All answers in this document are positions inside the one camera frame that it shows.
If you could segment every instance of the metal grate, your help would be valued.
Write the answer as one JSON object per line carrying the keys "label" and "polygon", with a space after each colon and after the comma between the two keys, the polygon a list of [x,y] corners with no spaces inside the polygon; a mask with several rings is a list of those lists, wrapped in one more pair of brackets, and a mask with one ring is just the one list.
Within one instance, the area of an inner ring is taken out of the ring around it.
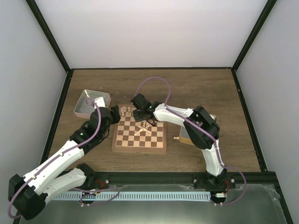
{"label": "metal grate", "polygon": [[[101,192],[89,195],[86,201],[105,201],[115,196],[117,192]],[[82,197],[82,192],[69,191],[57,196],[57,201],[77,201]],[[209,202],[210,192],[121,192],[114,201],[196,201]]]}

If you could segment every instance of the gray floor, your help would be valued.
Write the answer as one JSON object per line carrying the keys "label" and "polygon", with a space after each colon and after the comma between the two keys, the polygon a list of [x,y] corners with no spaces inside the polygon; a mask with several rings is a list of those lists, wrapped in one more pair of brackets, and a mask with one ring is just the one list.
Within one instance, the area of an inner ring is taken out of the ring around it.
{"label": "gray floor", "polygon": [[[228,200],[242,191],[230,190]],[[236,204],[208,202],[110,202],[81,208],[77,201],[52,201],[36,218],[21,224],[283,224],[285,218],[272,186],[251,184]]]}

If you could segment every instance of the white wall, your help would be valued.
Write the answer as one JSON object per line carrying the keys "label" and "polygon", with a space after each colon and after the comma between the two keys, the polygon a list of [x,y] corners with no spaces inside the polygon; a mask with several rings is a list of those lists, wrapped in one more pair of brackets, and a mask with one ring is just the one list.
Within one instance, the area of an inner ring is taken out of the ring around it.
{"label": "white wall", "polygon": [[8,180],[36,167],[50,130],[65,71],[26,1],[0,7],[0,223],[7,216]]}
{"label": "white wall", "polygon": [[277,1],[237,71],[270,171],[299,223],[299,2]]}
{"label": "white wall", "polygon": [[71,68],[233,66],[266,0],[36,0]]}

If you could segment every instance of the brown tabletop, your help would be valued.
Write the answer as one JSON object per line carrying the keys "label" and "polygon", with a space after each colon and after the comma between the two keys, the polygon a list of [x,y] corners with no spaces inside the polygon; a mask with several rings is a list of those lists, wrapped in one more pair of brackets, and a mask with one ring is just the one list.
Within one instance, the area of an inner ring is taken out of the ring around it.
{"label": "brown tabletop", "polygon": [[[86,121],[73,112],[83,90],[110,93],[110,106],[129,104],[146,78],[159,76],[171,85],[168,105],[180,108],[203,106],[217,116],[220,126],[220,151],[226,166],[241,171],[260,171],[248,126],[231,70],[75,70],[65,99],[50,156],[59,150],[73,132]],[[165,101],[167,85],[150,80],[141,89],[149,101]],[[87,155],[71,165],[87,163],[95,171],[166,171],[204,172],[205,161],[200,149],[174,140],[180,127],[167,124],[167,152],[138,154],[112,152],[113,125],[110,135]]]}

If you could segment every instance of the chessboard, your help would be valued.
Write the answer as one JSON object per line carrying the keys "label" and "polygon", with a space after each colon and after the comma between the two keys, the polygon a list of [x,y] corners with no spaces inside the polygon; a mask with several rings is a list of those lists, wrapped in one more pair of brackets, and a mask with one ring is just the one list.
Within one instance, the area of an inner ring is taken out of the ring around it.
{"label": "chessboard", "polygon": [[132,105],[119,105],[121,120],[114,125],[112,151],[166,153],[166,127],[164,122],[136,122]]}

